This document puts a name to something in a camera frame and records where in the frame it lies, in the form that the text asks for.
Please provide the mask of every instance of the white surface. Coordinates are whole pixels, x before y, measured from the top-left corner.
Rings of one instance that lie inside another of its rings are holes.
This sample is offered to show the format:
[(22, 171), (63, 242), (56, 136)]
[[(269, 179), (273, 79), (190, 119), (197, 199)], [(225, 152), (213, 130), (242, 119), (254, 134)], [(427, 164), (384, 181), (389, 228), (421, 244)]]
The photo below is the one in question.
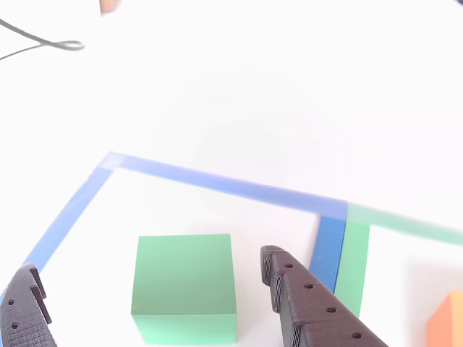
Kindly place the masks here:
[(462, 251), (372, 226), (360, 319), (389, 346), (425, 347), (426, 322), (463, 291)]
[(41, 27), (27, 6), (1, 16), (88, 49), (0, 62), (0, 279), (110, 150), (463, 229), (455, 1), (126, 0), (100, 22), (87, 0)]
[(56, 343), (88, 344), (81, 329), (92, 346), (144, 346), (130, 316), (138, 236), (231, 234), (237, 345), (280, 347), (260, 247), (277, 244), (308, 266), (317, 224), (309, 213), (119, 169), (41, 273)]

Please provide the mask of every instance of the cube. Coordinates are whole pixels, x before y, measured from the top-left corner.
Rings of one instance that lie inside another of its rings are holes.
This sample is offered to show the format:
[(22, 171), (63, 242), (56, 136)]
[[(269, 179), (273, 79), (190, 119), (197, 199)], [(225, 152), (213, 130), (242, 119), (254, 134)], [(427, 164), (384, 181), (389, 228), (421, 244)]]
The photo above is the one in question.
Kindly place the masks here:
[(131, 313), (147, 344), (235, 343), (230, 235), (140, 236)]
[(463, 347), (463, 291), (452, 291), (429, 319), (427, 347)]

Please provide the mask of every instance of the orange block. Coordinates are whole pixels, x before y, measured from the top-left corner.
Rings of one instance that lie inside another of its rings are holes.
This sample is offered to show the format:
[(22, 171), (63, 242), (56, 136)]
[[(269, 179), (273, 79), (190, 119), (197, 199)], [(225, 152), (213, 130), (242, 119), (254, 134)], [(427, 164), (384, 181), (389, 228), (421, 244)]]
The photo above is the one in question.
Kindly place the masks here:
[(426, 325), (427, 347), (463, 347), (463, 291), (452, 291)]

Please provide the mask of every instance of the blue tape line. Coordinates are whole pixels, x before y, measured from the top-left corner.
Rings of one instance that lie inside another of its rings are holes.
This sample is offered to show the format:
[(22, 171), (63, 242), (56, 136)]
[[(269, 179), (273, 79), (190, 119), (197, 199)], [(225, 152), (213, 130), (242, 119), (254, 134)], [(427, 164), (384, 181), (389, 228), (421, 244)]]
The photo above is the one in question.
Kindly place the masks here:
[(136, 158), (130, 155), (124, 156), (124, 160), (120, 166), (142, 174), (171, 179), (295, 210), (317, 213), (330, 218), (345, 219), (347, 214), (347, 203), (341, 200), (270, 187), (239, 179), (230, 179), (189, 168)]
[(96, 168), (88, 180), (77, 190), (71, 200), (64, 206), (58, 217), (50, 225), (33, 250), (29, 253), (23, 264), (33, 262), (39, 271), (42, 271), (53, 253), (62, 243), (74, 223), (82, 215), (98, 190), (105, 184), (112, 170)]
[(320, 217), (317, 240), (310, 261), (310, 272), (332, 293), (336, 287), (341, 262), (346, 217), (347, 214), (343, 219)]
[[(113, 168), (116, 167), (171, 179), (197, 187), (212, 189), (218, 192), (233, 194), (247, 199), (322, 215), (310, 269), (322, 280), (322, 282), (328, 283), (327, 280), (329, 280), (329, 278), (331, 278), (331, 281), (333, 281), (334, 278), (334, 283), (336, 282), (337, 270), (335, 271), (336, 275), (334, 277), (330, 277), (327, 274), (333, 272), (332, 269), (335, 268), (335, 263), (339, 266), (340, 249), (342, 247), (344, 224), (347, 216), (346, 202), (288, 189), (270, 187), (263, 184), (250, 183), (238, 179), (230, 179), (118, 153), (109, 153), (102, 161), (102, 164), (93, 171), (89, 179), (79, 188), (64, 209), (59, 213), (58, 217), (56, 217), (55, 221), (50, 225), (33, 250), (29, 253), (23, 264), (32, 262), (39, 271), (43, 270), (53, 253), (69, 233), (71, 227), (111, 176)], [(318, 275), (317, 270), (314, 271), (313, 267), (318, 267)]]

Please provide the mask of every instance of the green cube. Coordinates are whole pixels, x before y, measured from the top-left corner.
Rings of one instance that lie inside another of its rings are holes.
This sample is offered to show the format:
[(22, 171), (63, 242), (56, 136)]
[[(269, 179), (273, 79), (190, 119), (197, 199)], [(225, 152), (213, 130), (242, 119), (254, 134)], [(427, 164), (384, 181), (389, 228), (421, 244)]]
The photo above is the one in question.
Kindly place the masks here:
[(230, 235), (140, 236), (131, 313), (148, 344), (235, 343)]

